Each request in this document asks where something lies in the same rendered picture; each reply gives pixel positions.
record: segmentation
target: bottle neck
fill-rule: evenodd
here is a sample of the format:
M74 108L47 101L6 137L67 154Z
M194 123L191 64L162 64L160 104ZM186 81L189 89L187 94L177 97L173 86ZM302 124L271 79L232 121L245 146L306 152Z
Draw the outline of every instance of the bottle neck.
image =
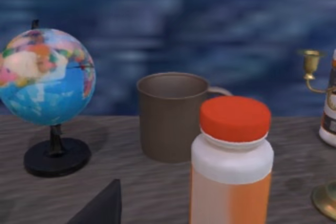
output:
M206 139L211 144L216 145L217 147L229 148L229 149L234 149L234 150L248 150L248 149L256 148L266 140L266 137L268 135L268 132L267 132L265 134L265 136L263 136L260 139L256 139L256 140L251 141L251 142L236 143L236 142L229 142L229 141L225 141L225 140L216 139L216 138L206 134L202 130L202 128L201 128L201 133L204 136L204 139Z

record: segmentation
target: gray wooden surface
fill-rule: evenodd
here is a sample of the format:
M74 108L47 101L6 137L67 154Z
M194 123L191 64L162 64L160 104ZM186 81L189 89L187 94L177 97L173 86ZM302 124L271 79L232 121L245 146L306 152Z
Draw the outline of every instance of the gray wooden surface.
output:
M313 186L336 179L336 149L317 138L319 122L273 120L268 224L333 223L310 202ZM47 127L14 116L1 116L0 124L1 224L65 224L115 178L122 184L123 224L187 224L190 164L161 164L143 156L137 118L80 116L66 123L65 136L87 142L93 157L79 172L56 179L33 177L22 164L29 146L47 139Z

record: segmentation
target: mug rim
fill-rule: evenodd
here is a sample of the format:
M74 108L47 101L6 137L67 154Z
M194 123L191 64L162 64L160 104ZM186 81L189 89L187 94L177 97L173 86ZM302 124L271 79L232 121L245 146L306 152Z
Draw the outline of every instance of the mug rim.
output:
M179 97L179 98L175 98L175 97L173 97L173 98L171 98L171 97L161 97L161 96L158 96L158 95L150 94L150 93L145 92L144 90L140 89L139 85L142 82L144 82L144 81L146 81L148 79L159 77L159 76L188 76L188 77L192 77L192 78L195 78L197 80L204 81L205 84L206 84L206 89L204 91L200 92L200 93L197 93L197 94L194 94L194 95L188 95L186 97ZM148 95L149 97L152 97L152 98L157 98L157 99L162 99L162 100L185 100L185 99L191 99L191 98L200 96L200 95L202 95L204 93L207 93L209 86L210 86L210 84L209 84L209 82L205 78L203 78L201 76L198 76L196 74L193 74L193 73L185 73L185 72L160 72L160 73L149 74L147 76L142 77L140 80L137 81L136 88L137 88L137 90L140 93Z

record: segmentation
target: brown mug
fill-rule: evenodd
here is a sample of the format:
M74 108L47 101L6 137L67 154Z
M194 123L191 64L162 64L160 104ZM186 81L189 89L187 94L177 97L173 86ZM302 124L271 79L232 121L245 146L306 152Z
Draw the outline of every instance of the brown mug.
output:
M137 83L140 142L146 156L165 163L189 161L200 133L199 108L208 93L232 95L190 73L156 73Z

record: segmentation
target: globe stand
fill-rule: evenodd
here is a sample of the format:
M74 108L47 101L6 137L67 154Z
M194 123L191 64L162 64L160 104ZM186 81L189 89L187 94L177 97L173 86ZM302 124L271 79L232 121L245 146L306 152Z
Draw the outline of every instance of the globe stand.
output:
M50 127L50 140L38 143L25 154L26 170L38 177L59 177L83 168L91 157L86 143L61 138L61 125Z

